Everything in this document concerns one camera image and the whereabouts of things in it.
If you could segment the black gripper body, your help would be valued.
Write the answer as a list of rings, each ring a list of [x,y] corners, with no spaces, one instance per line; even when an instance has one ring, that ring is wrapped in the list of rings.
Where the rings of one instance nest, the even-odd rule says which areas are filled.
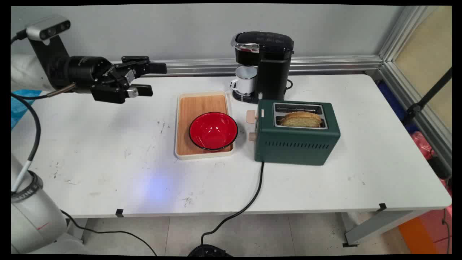
[[[134,98],[133,70],[114,65],[103,57],[70,57],[67,78],[76,85],[75,92],[91,94],[95,101],[123,104],[127,98]]]

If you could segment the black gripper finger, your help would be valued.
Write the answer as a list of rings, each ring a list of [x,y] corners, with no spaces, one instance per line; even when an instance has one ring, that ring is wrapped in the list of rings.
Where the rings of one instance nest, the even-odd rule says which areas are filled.
[[[139,96],[150,97],[153,95],[152,86],[150,84],[132,84],[126,90],[126,98],[136,98]]]
[[[146,74],[167,74],[167,65],[152,62],[148,56],[123,56],[120,64],[114,64],[118,71],[132,71],[135,77]]]

